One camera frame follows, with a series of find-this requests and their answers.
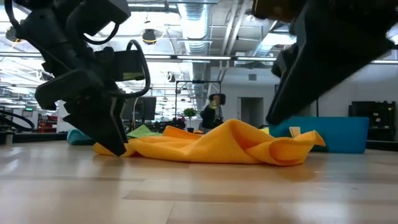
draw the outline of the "computer monitor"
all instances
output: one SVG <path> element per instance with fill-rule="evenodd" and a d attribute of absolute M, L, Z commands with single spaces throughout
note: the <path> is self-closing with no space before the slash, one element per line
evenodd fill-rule
<path fill-rule="evenodd" d="M 134 103 L 136 98 L 126 100 L 124 109 L 122 112 L 123 120 L 132 120 L 132 114 L 134 111 Z M 136 120 L 155 120 L 155 108 L 156 108 L 156 97 L 141 97 L 138 98 L 135 110 Z"/>

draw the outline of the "ceiling vent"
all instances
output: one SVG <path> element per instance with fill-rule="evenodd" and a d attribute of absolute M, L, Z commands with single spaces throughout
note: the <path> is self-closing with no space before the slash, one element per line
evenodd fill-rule
<path fill-rule="evenodd" d="M 257 74 L 249 74 L 249 81 L 257 81 Z"/>

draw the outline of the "doorway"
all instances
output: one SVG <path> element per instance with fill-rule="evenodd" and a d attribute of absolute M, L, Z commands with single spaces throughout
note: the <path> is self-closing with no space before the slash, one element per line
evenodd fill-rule
<path fill-rule="evenodd" d="M 264 99 L 260 97 L 238 98 L 238 119 L 259 128 L 264 123 Z"/>

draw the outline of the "ceiling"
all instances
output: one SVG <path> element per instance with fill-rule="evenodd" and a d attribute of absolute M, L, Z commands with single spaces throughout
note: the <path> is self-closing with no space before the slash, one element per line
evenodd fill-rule
<path fill-rule="evenodd" d="M 209 8 L 208 16 L 206 16 L 206 37 L 198 40 L 188 39 L 187 36 L 193 37 L 196 34 L 200 35 L 202 30 L 199 29 L 200 24 L 193 26 L 187 24 L 184 20 L 184 13 L 181 12 L 181 7 L 177 7 L 175 0 L 169 0 L 170 12 L 164 13 L 152 12 L 149 5 L 157 7 L 157 9 L 164 7 L 164 1 L 129 1 L 132 10 L 131 17 L 120 26 L 115 38 L 108 42 L 107 46 L 113 47 L 115 50 L 124 50 L 130 39 L 136 39 L 140 42 L 145 54 L 161 54 L 161 55 L 185 55 L 189 54 L 187 46 L 195 42 L 208 43 L 206 53 L 208 55 L 220 54 L 239 54 L 254 56 L 256 49 L 259 46 L 267 48 L 266 54 L 263 57 L 276 57 L 281 49 L 286 45 L 295 42 L 295 39 L 288 35 L 288 27 L 284 24 L 279 24 L 278 28 L 273 30 L 273 33 L 268 34 L 269 29 L 275 25 L 273 21 L 256 21 L 251 16 L 246 14 L 251 9 L 252 1 L 246 0 L 198 0 L 196 2 L 217 2 L 217 4 L 207 5 Z M 38 52 L 29 43 L 22 41 L 19 44 L 10 42 L 5 38 L 6 31 L 10 28 L 9 20 L 4 11 L 4 5 L 0 0 L 0 52 Z M 16 19 L 24 19 L 29 13 L 21 7 L 14 8 Z M 105 39 L 112 31 L 113 24 L 105 27 L 101 32 L 92 39 Z M 155 29 L 157 42 L 154 45 L 146 45 L 142 41 L 142 33 L 145 29 Z M 225 45 L 225 35 L 229 32 L 227 45 Z M 392 31 L 389 34 L 392 37 L 396 33 Z M 104 47 L 92 46 L 95 50 L 100 50 Z M 27 98 L 33 98 L 35 91 L 34 86 L 42 84 L 44 81 L 42 73 L 43 70 L 41 58 L 17 58 L 17 57 L 0 57 L 0 85 L 13 84 L 24 85 L 24 87 L 2 88 L 3 97 L 15 97 L 16 95 Z M 158 96 L 157 112 L 162 112 L 164 116 L 174 115 L 174 101 L 175 101 L 175 84 L 167 80 L 167 74 L 175 76 L 176 80 L 193 80 L 198 79 L 197 66 L 198 63 L 192 62 L 149 62 L 149 70 L 152 79 L 152 94 Z M 218 64 L 202 62 L 203 67 L 208 67 L 201 74 L 201 79 L 217 80 L 220 72 Z M 249 81 L 248 76 L 256 74 L 255 81 Z M 227 85 L 273 85 L 277 84 L 279 79 L 271 74 L 268 68 L 246 68 L 235 67 L 230 65 L 226 71 L 223 84 Z M 138 91 L 143 85 L 143 82 L 124 82 L 119 83 L 119 87 L 126 91 Z M 183 111 L 187 107 L 194 107 L 201 109 L 203 107 L 203 100 L 209 86 L 194 86 L 186 84 L 186 89 L 182 89 L 182 93 L 178 96 L 178 111 Z M 16 101 L 9 100 L 8 103 L 0 105 L 11 105 Z"/>

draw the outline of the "wooden floor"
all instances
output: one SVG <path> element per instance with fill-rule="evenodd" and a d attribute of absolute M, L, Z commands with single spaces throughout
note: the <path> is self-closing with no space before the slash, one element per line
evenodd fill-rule
<path fill-rule="evenodd" d="M 398 154 L 310 154 L 295 167 L 0 147 L 1 224 L 398 223 Z"/>

